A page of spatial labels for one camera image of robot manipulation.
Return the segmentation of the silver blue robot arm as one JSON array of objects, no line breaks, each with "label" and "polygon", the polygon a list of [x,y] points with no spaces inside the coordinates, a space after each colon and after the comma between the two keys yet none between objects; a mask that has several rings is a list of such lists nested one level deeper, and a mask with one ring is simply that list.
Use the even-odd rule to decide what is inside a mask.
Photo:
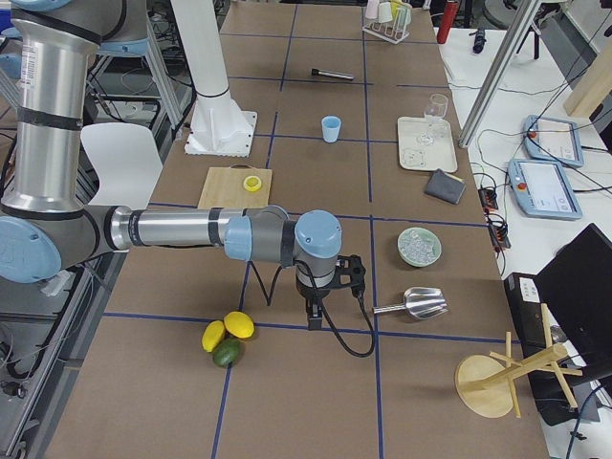
[{"label": "silver blue robot arm", "polygon": [[324,210],[292,220],[276,206],[134,210],[76,197],[89,59],[143,50],[143,1],[15,1],[22,37],[14,182],[1,200],[1,274],[34,283],[111,251],[220,247],[233,259],[294,267],[308,326],[328,321],[323,298],[338,285],[341,227]]}]

